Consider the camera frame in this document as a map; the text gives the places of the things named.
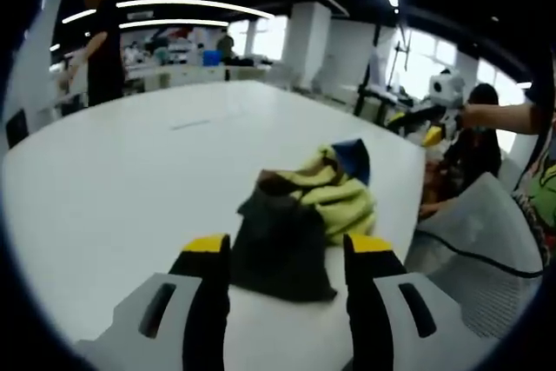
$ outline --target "window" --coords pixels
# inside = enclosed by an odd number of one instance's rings
[[[253,54],[266,56],[271,60],[281,60],[287,27],[287,17],[259,19],[255,26]]]
[[[488,83],[494,86],[496,78],[496,69],[484,60],[479,60],[479,69],[477,70],[477,81],[479,83]]]
[[[452,43],[447,43],[446,41],[439,40],[436,46],[436,59],[441,63],[447,64],[449,66],[455,65],[455,56],[458,53],[458,49]]]
[[[479,68],[477,70],[477,83],[491,84],[498,92],[498,101],[500,106],[508,106],[510,104],[522,104],[525,102],[525,94],[517,83],[502,71],[496,69],[492,64],[479,60]],[[498,144],[507,154],[512,150],[515,141],[513,132],[506,130],[497,130]]]
[[[411,37],[409,57],[400,51],[396,59],[391,85],[400,85],[406,92],[418,100],[428,96],[428,84],[431,76],[440,74],[447,67],[455,65],[457,48],[454,44],[435,38],[430,34],[418,30],[408,30],[407,39]],[[400,42],[401,33],[398,30],[394,44]],[[386,79],[389,80],[390,72],[394,65],[395,51],[388,58]]]
[[[232,22],[228,26],[228,33],[234,38],[234,48],[232,48],[232,50],[237,56],[245,55],[248,27],[249,21]]]

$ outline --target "black cable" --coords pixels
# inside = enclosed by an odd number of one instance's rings
[[[415,230],[415,234],[423,235],[423,236],[426,236],[428,238],[434,239],[435,241],[440,242],[446,248],[450,249],[452,252],[454,252],[458,255],[466,256],[468,258],[473,258],[474,260],[484,262],[485,264],[488,264],[488,265],[490,265],[492,267],[495,267],[495,268],[497,268],[501,271],[504,271],[505,273],[508,273],[509,275],[515,275],[516,277],[529,279],[529,278],[537,278],[537,277],[543,275],[544,272],[545,272],[544,269],[541,269],[540,271],[529,272],[529,271],[520,271],[518,269],[508,267],[507,265],[502,264],[500,262],[497,262],[497,261],[493,260],[492,258],[488,258],[487,256],[480,255],[480,254],[475,254],[473,252],[462,251],[461,249],[457,249],[454,246],[452,246],[449,242],[440,238],[439,236],[437,236],[435,234],[431,234],[430,232],[425,232],[424,230]]]

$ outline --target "white table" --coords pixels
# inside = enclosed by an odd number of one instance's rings
[[[351,115],[257,82],[124,98],[30,136],[3,166],[10,239],[43,310],[68,341],[94,339],[112,309],[167,272],[200,235],[235,236],[261,169],[296,169],[326,142],[360,137],[371,157],[374,234],[404,260],[425,153]],[[352,354],[340,248],[332,303],[294,305],[230,288],[226,369],[338,370]]]
[[[162,74],[167,74],[169,76],[170,87],[177,87],[192,83],[214,83],[223,81],[226,71],[229,71],[231,80],[239,80],[242,77],[249,77],[251,79],[262,78],[267,69],[266,66],[240,67],[217,65],[214,67],[203,67],[191,64],[170,64],[163,66],[138,64],[128,67],[128,79],[142,78],[147,81],[159,77]],[[157,81],[157,78],[156,82],[150,84],[158,84],[158,89],[160,89],[160,83]]]

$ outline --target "yellow-green cloth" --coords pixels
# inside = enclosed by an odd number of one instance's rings
[[[300,204],[314,205],[325,223],[329,243],[341,245],[346,233],[372,232],[374,198],[365,184],[342,171],[331,146],[320,147],[301,169],[276,174],[300,187],[290,196]]]

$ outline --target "black cloth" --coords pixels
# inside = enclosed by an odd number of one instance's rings
[[[276,195],[263,182],[238,212],[243,222],[232,249],[232,284],[288,301],[334,299],[324,222],[313,207]]]
[[[120,28],[114,0],[101,0],[90,30],[91,37],[106,32],[103,44],[89,58],[87,75],[89,106],[122,97],[124,74],[120,52]]]
[[[475,137],[479,137],[475,146]],[[502,158],[496,131],[488,129],[476,133],[465,129],[458,141],[444,155],[443,165],[448,168],[447,184],[440,192],[441,199],[451,199],[461,194],[484,173],[498,176]]]

